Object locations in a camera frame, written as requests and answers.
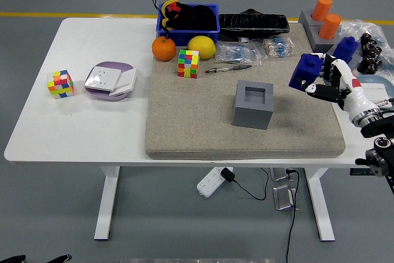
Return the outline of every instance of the purple container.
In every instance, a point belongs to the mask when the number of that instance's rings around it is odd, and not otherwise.
[[[119,69],[122,72],[125,72],[125,71],[133,69],[132,65],[129,65],[129,64],[126,64],[126,63],[119,63],[119,62],[101,62],[101,63],[98,63],[96,66],[105,67],[105,68],[112,68],[112,69]],[[93,68],[89,72],[86,80],[89,78],[90,74],[92,73]],[[114,95],[114,96],[110,97],[110,92],[101,91],[100,89],[89,89],[88,87],[85,87],[85,90],[90,95],[95,97],[96,99],[106,100],[106,101],[120,101],[120,100],[122,100],[123,98],[125,98],[129,94],[127,92],[125,94]]]

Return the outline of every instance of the pen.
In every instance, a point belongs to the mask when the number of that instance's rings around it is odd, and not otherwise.
[[[70,261],[71,258],[72,258],[71,255],[62,255],[58,258],[55,258],[55,259],[49,261],[48,263],[64,263],[64,262]]]
[[[216,72],[224,72],[224,71],[242,70],[242,69],[248,69],[251,66],[252,65],[237,65],[237,66],[232,66],[232,67],[212,68],[212,69],[206,70],[205,73],[216,73]]]
[[[21,263],[26,260],[26,255],[19,255],[0,261],[0,263]]]

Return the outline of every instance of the lemon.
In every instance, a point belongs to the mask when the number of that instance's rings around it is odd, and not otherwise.
[[[201,59],[209,59],[216,53],[214,41],[207,36],[196,36],[187,44],[189,51],[199,51]]]

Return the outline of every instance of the clear plastic bag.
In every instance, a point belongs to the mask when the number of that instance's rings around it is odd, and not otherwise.
[[[360,42],[364,33],[369,33],[372,39],[376,41],[376,45],[382,49],[382,53],[379,56],[382,66],[376,72],[376,75],[383,76],[394,84],[394,49],[388,45],[382,28],[362,20],[342,22],[339,28],[340,37],[353,36],[358,42]],[[357,62],[359,63],[362,60],[362,56],[360,45],[349,63],[350,68],[356,68]]]
[[[260,65],[261,52],[256,43],[217,41],[215,61],[219,63],[237,63],[246,65]]]
[[[289,37],[273,36],[262,40],[269,58],[285,58],[294,55],[294,44]]]

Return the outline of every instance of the gray cube box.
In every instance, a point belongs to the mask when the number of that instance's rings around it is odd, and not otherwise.
[[[321,38],[319,36],[319,31],[324,22],[318,22],[312,19],[312,12],[312,10],[301,10],[298,22],[304,26],[312,52],[328,52],[330,48],[340,43],[341,38],[338,33],[335,34],[332,40]]]
[[[267,129],[273,104],[273,84],[238,80],[233,125]]]

